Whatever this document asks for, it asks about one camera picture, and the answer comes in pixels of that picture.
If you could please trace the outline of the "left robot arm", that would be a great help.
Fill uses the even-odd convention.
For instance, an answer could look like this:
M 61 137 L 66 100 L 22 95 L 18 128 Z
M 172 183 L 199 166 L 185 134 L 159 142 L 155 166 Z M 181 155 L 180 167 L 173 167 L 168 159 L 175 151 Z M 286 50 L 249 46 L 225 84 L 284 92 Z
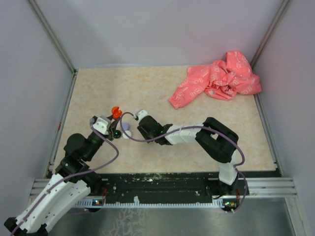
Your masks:
M 64 158 L 44 189 L 20 215 L 5 221 L 12 236 L 46 236 L 79 200 L 102 191 L 97 169 L 90 169 L 87 162 L 103 143 L 111 143 L 118 123 L 113 116 L 92 117 L 88 137 L 80 133 L 69 136 Z

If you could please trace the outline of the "black charging case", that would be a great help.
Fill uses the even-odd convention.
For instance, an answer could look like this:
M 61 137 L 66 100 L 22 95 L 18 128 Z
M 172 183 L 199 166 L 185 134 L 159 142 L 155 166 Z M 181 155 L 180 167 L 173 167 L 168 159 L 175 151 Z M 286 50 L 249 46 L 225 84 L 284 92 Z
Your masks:
M 122 136 L 122 133 L 120 130 L 115 130 L 113 133 L 113 138 L 118 139 Z

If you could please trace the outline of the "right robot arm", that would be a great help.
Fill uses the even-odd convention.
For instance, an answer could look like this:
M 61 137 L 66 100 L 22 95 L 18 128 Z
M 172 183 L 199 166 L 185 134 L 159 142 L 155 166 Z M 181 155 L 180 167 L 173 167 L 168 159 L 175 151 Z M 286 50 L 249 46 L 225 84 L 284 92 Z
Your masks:
M 208 185 L 212 196 L 232 194 L 237 189 L 235 151 L 238 135 L 215 118 L 207 118 L 195 126 L 161 125 L 145 111 L 135 116 L 137 129 L 147 142 L 162 145 L 199 144 L 219 167 L 219 179 Z

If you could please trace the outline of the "white charging case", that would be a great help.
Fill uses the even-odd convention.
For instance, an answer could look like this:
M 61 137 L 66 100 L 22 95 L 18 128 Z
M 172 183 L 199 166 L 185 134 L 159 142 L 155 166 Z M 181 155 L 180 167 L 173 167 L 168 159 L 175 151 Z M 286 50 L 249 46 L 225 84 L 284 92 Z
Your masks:
M 124 139 L 129 139 L 130 137 L 132 137 L 132 132 L 130 130 L 126 130 L 124 133 L 123 133 L 123 138 Z

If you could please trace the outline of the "orange charging case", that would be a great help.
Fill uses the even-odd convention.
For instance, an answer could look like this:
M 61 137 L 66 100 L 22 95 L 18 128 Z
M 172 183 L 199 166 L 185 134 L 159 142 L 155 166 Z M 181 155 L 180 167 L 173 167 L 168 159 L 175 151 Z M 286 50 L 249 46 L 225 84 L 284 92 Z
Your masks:
M 120 110 L 120 107 L 115 106 L 111 109 L 111 113 L 113 116 L 113 119 L 117 120 L 121 117 L 121 115 L 123 114 L 123 112 Z

